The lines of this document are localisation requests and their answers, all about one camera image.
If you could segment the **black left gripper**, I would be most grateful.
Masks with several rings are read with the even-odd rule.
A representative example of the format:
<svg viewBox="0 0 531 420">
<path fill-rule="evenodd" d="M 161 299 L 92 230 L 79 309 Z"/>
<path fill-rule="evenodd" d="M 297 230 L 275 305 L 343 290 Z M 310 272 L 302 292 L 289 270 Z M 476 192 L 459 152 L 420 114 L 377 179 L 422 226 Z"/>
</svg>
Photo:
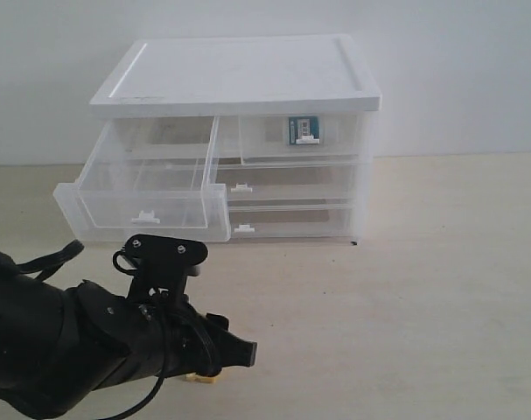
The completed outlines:
<svg viewBox="0 0 531 420">
<path fill-rule="evenodd" d="M 196 373 L 213 377 L 223 368 L 251 368 L 257 344 L 229 332 L 228 318 L 201 314 L 189 302 L 169 304 L 161 289 L 144 302 L 132 302 L 138 317 L 135 343 L 130 346 L 129 378 L 165 378 Z"/>
</svg>

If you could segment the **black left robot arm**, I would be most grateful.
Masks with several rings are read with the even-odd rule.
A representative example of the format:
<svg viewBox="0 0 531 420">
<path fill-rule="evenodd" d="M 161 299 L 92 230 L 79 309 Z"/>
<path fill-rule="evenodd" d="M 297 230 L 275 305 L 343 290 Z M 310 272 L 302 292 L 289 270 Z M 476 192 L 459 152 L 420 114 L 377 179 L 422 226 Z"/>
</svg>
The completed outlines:
<svg viewBox="0 0 531 420">
<path fill-rule="evenodd" d="M 0 252 L 0 400 L 33 419 L 65 415 L 90 392 L 251 367 L 257 345 L 184 292 L 195 260 L 125 253 L 128 296 L 83 281 L 62 290 Z"/>
</svg>

